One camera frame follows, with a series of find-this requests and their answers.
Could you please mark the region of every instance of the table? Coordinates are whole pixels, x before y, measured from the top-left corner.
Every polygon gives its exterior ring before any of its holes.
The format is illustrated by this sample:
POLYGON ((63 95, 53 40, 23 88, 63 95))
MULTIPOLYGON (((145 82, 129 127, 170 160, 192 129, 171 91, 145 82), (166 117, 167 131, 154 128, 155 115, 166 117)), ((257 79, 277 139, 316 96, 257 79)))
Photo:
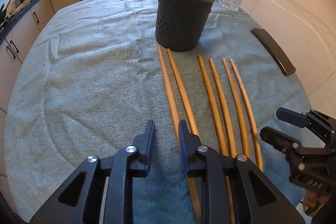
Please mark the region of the table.
MULTIPOLYGON (((25 221, 87 156, 113 155, 152 119, 156 148, 149 176, 134 180, 135 222, 194 223, 158 60, 157 5, 157 0, 81 1, 57 12, 36 39, 17 77, 5 130, 9 185, 25 221)), ((275 117, 281 106, 301 112, 310 104, 296 74, 281 73, 252 27, 259 26, 245 12, 214 4, 197 47, 174 53, 203 144, 219 150, 198 53, 209 76, 208 58, 214 59, 238 152, 239 125, 222 57, 237 63, 258 130, 272 126, 318 147, 310 131, 275 117)), ((185 118, 179 98, 178 108, 185 118)), ((289 183, 284 155, 263 142, 261 148, 266 175, 297 205, 304 190, 289 183)))

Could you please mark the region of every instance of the triangular cutout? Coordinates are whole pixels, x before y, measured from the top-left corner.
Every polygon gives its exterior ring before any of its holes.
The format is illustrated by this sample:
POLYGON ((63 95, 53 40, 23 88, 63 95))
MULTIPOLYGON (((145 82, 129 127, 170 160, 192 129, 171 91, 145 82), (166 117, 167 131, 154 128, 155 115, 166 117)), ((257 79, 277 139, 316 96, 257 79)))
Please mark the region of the triangular cutout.
POLYGON ((272 191, 262 182, 262 180, 253 172, 249 171, 249 177, 259 206, 265 206, 277 200, 272 191))
POLYGON ((68 187, 59 195, 57 200, 60 203, 70 205, 72 207, 77 206, 79 196, 82 191, 82 187, 85 181, 86 172, 80 172, 74 180, 68 185, 68 187))

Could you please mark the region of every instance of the silver rivet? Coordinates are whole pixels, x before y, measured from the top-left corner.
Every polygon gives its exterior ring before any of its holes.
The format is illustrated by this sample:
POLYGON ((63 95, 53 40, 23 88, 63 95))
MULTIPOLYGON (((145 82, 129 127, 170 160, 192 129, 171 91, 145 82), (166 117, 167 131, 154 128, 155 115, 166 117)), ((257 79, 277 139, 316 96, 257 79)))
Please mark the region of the silver rivet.
POLYGON ((197 150, 199 152, 205 153, 206 151, 208 151, 208 147, 205 145, 200 145, 199 147, 197 147, 197 150))
POLYGON ((298 169, 299 169, 300 171, 302 171, 304 168, 305 168, 305 164, 300 163, 299 166, 298 166, 298 169))
POLYGON ((133 145, 127 146, 125 149, 128 153, 133 153, 137 150, 137 148, 133 145))
POLYGON ((87 161, 91 163, 97 161, 97 159, 98 157, 96 155, 91 155, 87 157, 87 161))
POLYGON ((244 154, 239 154, 237 160, 244 162, 247 161, 247 157, 244 154))

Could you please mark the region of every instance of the cabinet handle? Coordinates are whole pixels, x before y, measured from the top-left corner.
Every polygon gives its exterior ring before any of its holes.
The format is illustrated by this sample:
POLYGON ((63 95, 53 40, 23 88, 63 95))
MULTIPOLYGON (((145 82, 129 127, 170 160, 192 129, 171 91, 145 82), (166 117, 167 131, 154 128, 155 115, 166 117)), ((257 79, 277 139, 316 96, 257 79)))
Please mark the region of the cabinet handle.
POLYGON ((16 48, 16 52, 19 53, 19 49, 15 46, 13 40, 11 40, 10 43, 12 43, 14 45, 14 47, 16 48))
POLYGON ((11 48, 9 46, 6 46, 6 48, 9 49, 9 51, 13 54, 13 58, 15 59, 16 56, 15 56, 14 52, 12 52, 11 48))
POLYGON ((40 23, 39 18, 37 17, 37 14, 35 12, 33 12, 33 14, 36 16, 37 23, 40 23))

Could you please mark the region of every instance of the smartphone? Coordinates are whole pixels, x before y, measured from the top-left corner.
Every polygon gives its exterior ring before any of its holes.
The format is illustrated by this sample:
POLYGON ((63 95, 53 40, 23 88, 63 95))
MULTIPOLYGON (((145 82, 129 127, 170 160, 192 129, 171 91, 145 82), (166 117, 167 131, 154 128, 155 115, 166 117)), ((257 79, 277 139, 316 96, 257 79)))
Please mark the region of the smartphone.
POLYGON ((273 57, 275 62, 280 67, 284 75, 290 75, 295 72, 295 67, 288 59, 285 52, 280 48, 278 43, 271 37, 271 35, 265 29, 252 28, 251 33, 263 44, 266 50, 273 57))

